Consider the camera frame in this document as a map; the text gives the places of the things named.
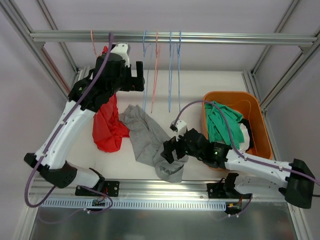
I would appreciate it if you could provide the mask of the black tank top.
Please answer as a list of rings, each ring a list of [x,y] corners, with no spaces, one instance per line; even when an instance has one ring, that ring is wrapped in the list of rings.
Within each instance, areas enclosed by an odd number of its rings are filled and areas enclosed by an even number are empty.
[[[254,138],[253,138],[252,129],[251,129],[249,120],[243,118],[238,124],[244,124],[247,127],[250,135],[250,149],[252,149],[254,147]]]

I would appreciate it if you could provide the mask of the blue hanger with black top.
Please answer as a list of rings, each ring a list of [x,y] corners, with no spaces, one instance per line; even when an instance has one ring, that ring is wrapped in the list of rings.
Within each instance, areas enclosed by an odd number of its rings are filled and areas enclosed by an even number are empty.
[[[182,43],[182,31],[179,31],[179,41],[177,44],[177,79],[178,79],[178,108],[181,111],[181,43]]]

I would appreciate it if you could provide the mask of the white tank top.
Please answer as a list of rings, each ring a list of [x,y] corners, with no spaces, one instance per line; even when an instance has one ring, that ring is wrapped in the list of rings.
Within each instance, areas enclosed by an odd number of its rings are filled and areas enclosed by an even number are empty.
[[[239,125],[241,132],[243,134],[243,142],[239,143],[239,151],[246,152],[250,149],[251,137],[249,135],[249,131],[248,131],[247,127],[243,123],[239,123],[238,125]]]

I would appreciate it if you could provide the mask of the red tank top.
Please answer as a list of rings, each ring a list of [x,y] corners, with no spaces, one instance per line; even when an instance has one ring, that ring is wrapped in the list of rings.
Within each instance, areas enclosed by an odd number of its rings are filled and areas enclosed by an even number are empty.
[[[129,137],[129,132],[119,120],[118,100],[114,94],[93,117],[93,141],[99,150],[114,153],[121,149],[122,140]]]

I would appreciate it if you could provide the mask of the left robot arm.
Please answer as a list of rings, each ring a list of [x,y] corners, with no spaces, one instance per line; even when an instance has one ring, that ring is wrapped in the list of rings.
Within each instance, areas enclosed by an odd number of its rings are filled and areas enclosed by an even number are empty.
[[[80,131],[111,97],[118,91],[143,92],[144,84],[142,61],[136,62],[133,76],[127,53],[112,50],[99,56],[95,67],[72,87],[62,115],[44,144],[35,153],[24,156],[24,161],[32,168],[27,183],[39,173],[57,188],[76,185],[86,187],[93,196],[100,195],[105,178],[92,168],[69,163],[66,157]]]

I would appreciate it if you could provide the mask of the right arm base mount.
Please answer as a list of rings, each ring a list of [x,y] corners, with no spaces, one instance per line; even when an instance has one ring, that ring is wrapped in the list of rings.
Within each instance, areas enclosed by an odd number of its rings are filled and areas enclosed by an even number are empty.
[[[226,192],[223,188],[224,183],[208,183],[206,185],[207,195],[209,199],[225,199]]]

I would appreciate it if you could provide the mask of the blue hanger with white top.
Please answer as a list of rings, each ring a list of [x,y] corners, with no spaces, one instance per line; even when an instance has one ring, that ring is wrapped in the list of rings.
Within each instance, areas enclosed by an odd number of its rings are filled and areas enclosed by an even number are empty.
[[[174,59],[174,44],[172,42],[172,32],[169,35],[169,73],[168,73],[168,112],[171,112],[172,107],[172,80],[173,80],[173,59]]]

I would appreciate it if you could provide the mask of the blue hanger with grey top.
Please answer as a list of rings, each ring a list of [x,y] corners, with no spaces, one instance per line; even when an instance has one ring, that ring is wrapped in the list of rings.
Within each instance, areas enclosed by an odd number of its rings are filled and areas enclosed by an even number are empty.
[[[144,112],[146,111],[146,106],[147,106],[147,96],[148,96],[148,88],[149,88],[149,72],[150,72],[150,64],[153,57],[153,49],[154,49],[154,46],[152,43],[146,43],[147,32],[148,31],[145,30],[142,37],[143,71],[146,72],[143,99],[142,99],[142,110]]]

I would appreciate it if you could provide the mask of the grey tank top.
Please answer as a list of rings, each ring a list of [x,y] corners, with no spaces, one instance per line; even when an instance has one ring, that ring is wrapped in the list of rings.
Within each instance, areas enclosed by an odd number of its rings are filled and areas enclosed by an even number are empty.
[[[160,125],[147,115],[139,105],[129,105],[119,115],[119,120],[129,129],[129,138],[133,147],[135,160],[151,166],[156,175],[169,183],[180,183],[183,178],[184,165],[189,157],[181,159],[173,153],[173,163],[168,163],[161,156],[163,143],[170,137]]]

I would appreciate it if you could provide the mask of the pink hanger with green top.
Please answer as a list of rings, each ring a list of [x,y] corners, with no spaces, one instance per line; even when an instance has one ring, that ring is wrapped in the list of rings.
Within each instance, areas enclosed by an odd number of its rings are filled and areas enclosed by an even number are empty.
[[[154,66],[154,79],[153,79],[153,90],[152,90],[151,110],[150,110],[151,113],[153,113],[154,111],[157,81],[158,81],[158,64],[159,64],[160,51],[161,51],[161,46],[159,45],[158,40],[159,40],[159,32],[157,31],[155,36],[155,66]]]

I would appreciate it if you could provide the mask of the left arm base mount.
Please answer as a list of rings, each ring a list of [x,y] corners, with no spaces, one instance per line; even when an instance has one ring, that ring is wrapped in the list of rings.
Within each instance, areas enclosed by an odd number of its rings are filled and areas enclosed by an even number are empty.
[[[77,186],[75,189],[75,195],[81,197],[100,197],[101,195],[98,193],[104,193],[110,197],[118,197],[120,182],[115,180],[104,180],[98,183],[97,186],[93,188],[93,190],[95,190],[97,193],[89,191],[81,186]]]

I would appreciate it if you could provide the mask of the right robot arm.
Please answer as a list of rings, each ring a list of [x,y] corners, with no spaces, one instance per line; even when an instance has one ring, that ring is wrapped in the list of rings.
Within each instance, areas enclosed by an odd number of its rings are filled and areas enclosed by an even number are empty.
[[[242,194],[264,194],[279,192],[284,199],[296,207],[310,209],[314,195],[315,176],[300,159],[293,162],[271,161],[255,155],[241,153],[231,146],[210,142],[194,128],[183,135],[163,143],[161,156],[169,164],[174,159],[191,156],[211,168],[250,174],[256,179],[235,176],[223,186],[228,198]]]

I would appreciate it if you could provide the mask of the green tank top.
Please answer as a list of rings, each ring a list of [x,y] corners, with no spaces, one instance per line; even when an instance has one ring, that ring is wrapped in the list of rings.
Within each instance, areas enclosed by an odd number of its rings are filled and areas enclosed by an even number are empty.
[[[237,149],[239,149],[239,143],[242,143],[244,141],[243,133],[239,127],[239,122],[243,119],[243,115],[226,105],[220,104],[215,101],[213,101],[213,103],[218,106],[225,119],[227,120],[234,145]],[[220,111],[209,103],[206,103],[204,105],[204,110],[209,141],[221,142],[231,146],[232,143],[230,140],[226,121],[221,115]]]

